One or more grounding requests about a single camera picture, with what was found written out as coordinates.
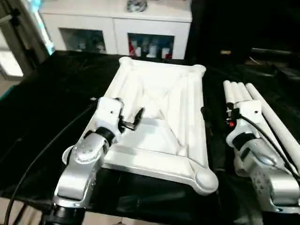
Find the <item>black tablecloth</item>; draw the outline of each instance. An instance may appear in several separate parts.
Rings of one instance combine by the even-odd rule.
[[[0,101],[1,196],[11,196],[34,157],[91,104],[91,97],[104,95],[119,68],[119,58],[82,52],[55,52]],[[189,65],[181,60],[163,62]],[[102,169],[97,175],[96,191],[89,211],[166,224],[210,224],[220,220],[225,224],[262,224],[263,218],[265,224],[270,222],[270,218],[300,222],[298,216],[262,214],[251,182],[234,175],[233,153],[225,143],[226,107],[222,86],[226,79],[252,82],[300,140],[298,78],[281,76],[274,73],[272,67],[206,66],[203,113],[210,166],[219,179],[218,191],[209,196],[199,196],[187,185]],[[64,168],[61,155],[77,141],[92,114],[93,111],[90,111],[82,116],[37,161],[17,199],[41,210],[51,205]]]

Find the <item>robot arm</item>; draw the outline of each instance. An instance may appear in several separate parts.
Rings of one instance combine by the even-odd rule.
[[[102,97],[94,116],[97,129],[88,131],[74,146],[63,154],[67,164],[53,196],[53,209],[45,216],[47,224],[81,224],[89,205],[96,174],[104,163],[110,146],[121,139],[125,128],[135,130],[141,121],[143,109],[134,123],[123,121],[124,104],[119,99]]]
[[[261,102],[252,100],[242,83],[237,85],[225,81],[224,89],[229,107],[228,120],[234,127],[227,136],[226,142],[234,148],[240,166],[251,178],[262,210],[299,214],[300,187],[298,179],[286,168],[285,154],[275,151],[255,127],[241,118],[241,116],[246,117],[258,127],[263,127],[265,121],[263,121]],[[234,95],[240,96],[240,99],[235,101]]]

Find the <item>white pipe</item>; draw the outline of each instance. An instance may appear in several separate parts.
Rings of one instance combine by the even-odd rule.
[[[280,118],[272,110],[269,104],[264,100],[258,90],[253,86],[253,84],[248,83],[246,85],[247,90],[253,99],[260,100],[262,103],[262,113],[270,123],[274,132],[277,134],[282,145],[285,147],[286,151],[291,156],[291,159],[297,166],[298,172],[300,170],[300,145],[293,137],[291,132],[286,128]]]
[[[246,89],[246,86],[242,82],[239,82],[238,86],[239,86],[240,92],[243,96],[243,99],[244,100],[252,100],[251,95],[249,94],[249,92]]]
[[[231,82],[232,91],[234,92],[235,103],[243,101],[242,94],[240,93],[239,86],[236,82]]]
[[[234,93],[231,88],[230,81],[224,81],[223,82],[223,87],[224,87],[224,92],[225,92],[225,98],[226,98],[226,103],[235,103],[234,100]]]

